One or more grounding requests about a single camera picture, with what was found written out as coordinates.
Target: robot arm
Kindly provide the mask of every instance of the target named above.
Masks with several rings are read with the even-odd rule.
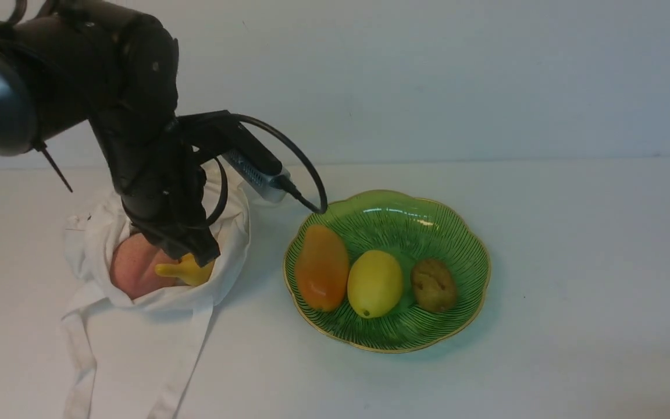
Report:
[[[325,212],[316,170],[273,127],[226,111],[175,115],[179,46],[159,20],[102,0],[48,0],[35,19],[19,23],[23,4],[0,22],[0,155],[35,149],[53,164],[45,141],[90,121],[133,224],[170,257],[193,254],[201,266],[220,254],[209,226],[226,205],[220,164],[222,196],[206,217],[201,164],[210,159],[223,156],[269,201],[291,193]],[[319,208],[301,198],[281,162],[240,122],[294,151],[317,184]]]

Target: orange papaya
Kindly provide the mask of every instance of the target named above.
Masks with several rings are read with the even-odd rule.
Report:
[[[324,225],[308,228],[294,266],[298,291],[309,307],[331,312],[345,299],[350,260],[345,242]]]

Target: white wall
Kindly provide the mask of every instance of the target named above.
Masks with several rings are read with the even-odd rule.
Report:
[[[670,155],[663,0],[121,3],[179,38],[180,113],[257,116],[316,162]],[[49,145],[104,164],[85,126]]]

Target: gold rim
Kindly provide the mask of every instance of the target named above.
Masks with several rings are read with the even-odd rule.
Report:
[[[465,220],[462,218],[462,215],[460,215],[458,212],[456,212],[454,208],[449,207],[447,204],[444,204],[442,202],[435,201],[433,199],[428,199],[428,198],[415,198],[413,196],[409,196],[409,194],[401,193],[400,191],[394,191],[394,190],[391,190],[391,189],[371,189],[369,191],[363,191],[362,193],[354,194],[354,196],[351,196],[351,198],[340,199],[340,201],[332,201],[332,202],[330,202],[330,204],[328,204],[328,206],[332,205],[332,204],[339,204],[340,202],[350,201],[351,199],[356,198],[360,194],[375,193],[376,191],[385,191],[385,193],[403,194],[404,196],[407,196],[407,197],[412,198],[412,199],[417,199],[418,201],[431,202],[433,204],[442,205],[442,206],[448,208],[449,210],[451,210],[451,212],[453,212],[459,218],[459,220],[462,221],[462,223],[466,226],[468,233],[470,233],[470,235],[473,238],[477,239],[480,246],[482,246],[482,251],[484,251],[484,254],[487,255],[487,276],[484,279],[484,288],[482,289],[482,298],[480,299],[479,306],[477,307],[477,310],[472,315],[472,317],[470,317],[470,319],[467,320],[466,323],[464,323],[464,324],[462,324],[462,326],[458,327],[458,329],[456,331],[450,332],[449,334],[447,334],[445,336],[442,336],[438,339],[431,340],[431,342],[428,342],[425,345],[420,345],[420,346],[412,347],[412,348],[409,348],[409,349],[397,349],[397,350],[376,349],[376,348],[372,348],[372,347],[368,347],[368,346],[364,346],[364,345],[359,345],[359,344],[354,343],[354,342],[349,342],[349,340],[341,339],[341,338],[333,335],[332,333],[330,333],[328,331],[325,331],[324,329],[322,329],[322,327],[319,327],[316,324],[314,324],[314,322],[309,320],[307,315],[304,314],[304,312],[301,310],[300,305],[298,305],[298,303],[296,302],[296,297],[293,294],[293,290],[291,289],[291,286],[289,284],[288,274],[286,273],[286,258],[288,256],[289,252],[291,251],[291,246],[293,246],[293,242],[295,242],[296,238],[300,235],[301,229],[304,228],[304,224],[307,222],[309,217],[311,217],[312,215],[308,215],[308,217],[306,217],[304,219],[304,221],[301,222],[301,225],[296,230],[296,235],[293,236],[293,239],[291,239],[291,242],[289,243],[288,247],[286,248],[286,252],[284,253],[284,260],[283,260],[283,264],[282,264],[283,272],[284,272],[284,282],[286,283],[286,289],[288,289],[289,295],[291,296],[291,300],[293,301],[293,305],[296,307],[296,310],[298,311],[300,316],[302,316],[307,321],[307,323],[309,323],[309,326],[314,327],[321,334],[324,334],[325,336],[330,337],[331,339],[338,340],[338,342],[343,342],[344,344],[351,345],[352,347],[357,347],[358,349],[367,350],[369,352],[375,352],[375,353],[409,353],[409,352],[415,352],[417,350],[421,350],[421,349],[425,349],[427,347],[433,346],[433,345],[437,344],[438,342],[442,342],[442,340],[449,339],[450,337],[458,334],[460,331],[463,331],[467,326],[469,326],[475,320],[475,318],[477,318],[479,313],[482,311],[482,307],[484,306],[484,300],[487,297],[487,287],[490,284],[491,273],[493,271],[493,261],[490,257],[490,252],[487,251],[487,247],[486,247],[486,245],[484,245],[484,242],[481,240],[481,238],[479,238],[472,231],[472,229],[467,224],[467,222],[465,222]]]

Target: lemon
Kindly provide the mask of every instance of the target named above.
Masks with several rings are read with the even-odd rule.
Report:
[[[363,318],[389,313],[402,298],[402,269],[393,255],[369,250],[348,274],[348,302]]]

